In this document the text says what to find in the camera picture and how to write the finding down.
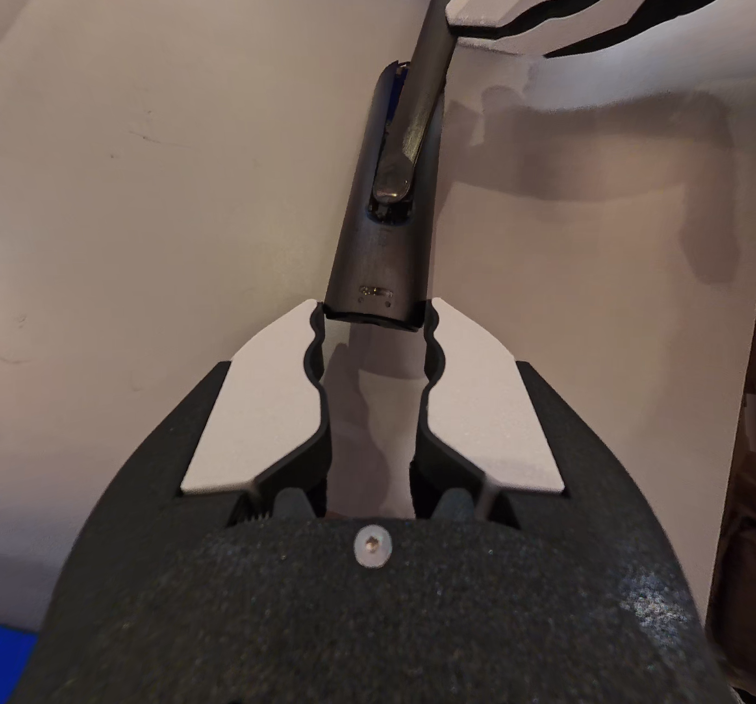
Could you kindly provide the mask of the black remote control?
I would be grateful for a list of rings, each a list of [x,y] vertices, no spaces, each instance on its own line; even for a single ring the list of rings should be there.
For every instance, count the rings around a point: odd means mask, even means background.
[[[394,61],[379,76],[367,116],[334,264],[328,319],[419,331],[425,321],[444,96],[422,146],[406,200],[380,210],[373,181],[409,72]]]

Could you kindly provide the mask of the blue plastic bin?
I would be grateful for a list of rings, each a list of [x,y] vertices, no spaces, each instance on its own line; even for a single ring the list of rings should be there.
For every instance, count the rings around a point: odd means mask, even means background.
[[[33,652],[39,635],[1,626],[1,663],[24,666]]]

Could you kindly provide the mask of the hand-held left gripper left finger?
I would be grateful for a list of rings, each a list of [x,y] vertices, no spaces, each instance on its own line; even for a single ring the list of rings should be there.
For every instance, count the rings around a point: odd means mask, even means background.
[[[300,489],[326,514],[333,459],[321,302],[304,300],[233,355],[181,483],[183,495],[245,492],[256,513]]]

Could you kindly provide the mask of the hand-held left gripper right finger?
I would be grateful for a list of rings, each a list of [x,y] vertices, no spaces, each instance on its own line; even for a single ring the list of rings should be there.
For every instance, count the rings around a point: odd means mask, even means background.
[[[429,520],[448,491],[467,494],[485,519],[515,521],[510,492],[566,494],[521,366],[486,328],[441,299],[425,304],[426,347],[414,454],[414,515]]]

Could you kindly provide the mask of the black battery cover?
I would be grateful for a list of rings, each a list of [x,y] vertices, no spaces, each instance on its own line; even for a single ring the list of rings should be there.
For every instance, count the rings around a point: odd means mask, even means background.
[[[373,180],[372,196],[381,208],[405,201],[411,191],[422,143],[457,44],[446,18],[449,1],[430,0],[422,22]]]

